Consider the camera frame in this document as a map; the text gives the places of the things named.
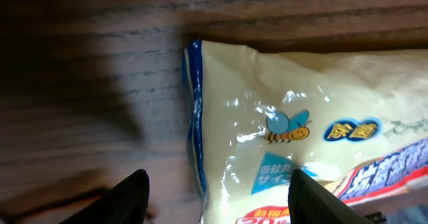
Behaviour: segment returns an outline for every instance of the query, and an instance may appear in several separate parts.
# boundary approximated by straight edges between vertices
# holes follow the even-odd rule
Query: shiny plastic wrapper
[[[288,223],[294,169],[349,205],[428,182],[428,51],[194,41],[182,65],[203,224]]]

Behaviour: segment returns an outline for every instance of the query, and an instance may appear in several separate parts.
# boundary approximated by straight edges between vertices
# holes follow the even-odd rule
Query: wet wipe package
[[[194,41],[182,71],[203,224],[289,223],[294,169],[349,205],[428,183],[428,51]]]

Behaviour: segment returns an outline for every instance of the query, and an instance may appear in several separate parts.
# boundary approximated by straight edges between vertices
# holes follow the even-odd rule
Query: blue bee wing
[[[290,127],[288,116],[280,111],[268,114],[266,118],[267,128],[274,134],[282,134]]]
[[[305,126],[306,121],[309,119],[309,111],[308,110],[302,110],[299,113],[295,114],[290,119],[290,126],[287,129],[287,132],[290,132],[292,130],[295,130],[299,127]]]

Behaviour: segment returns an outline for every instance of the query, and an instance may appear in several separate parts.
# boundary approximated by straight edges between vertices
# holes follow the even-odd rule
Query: blue stripe
[[[206,182],[205,173],[203,172],[203,143],[202,143],[202,89],[203,89],[203,73],[202,73],[202,41],[195,40],[187,48],[189,54],[189,72],[193,85],[193,140],[195,154],[197,159],[199,181],[201,182],[202,190],[205,194]]]

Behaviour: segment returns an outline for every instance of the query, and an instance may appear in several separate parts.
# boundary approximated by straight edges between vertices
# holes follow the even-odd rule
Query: cartoon bee
[[[303,140],[309,136],[309,129],[306,127],[309,118],[309,111],[302,110],[291,119],[286,114],[280,111],[275,111],[271,116],[266,118],[268,132],[265,139],[270,143],[281,140],[287,143],[292,140]]]

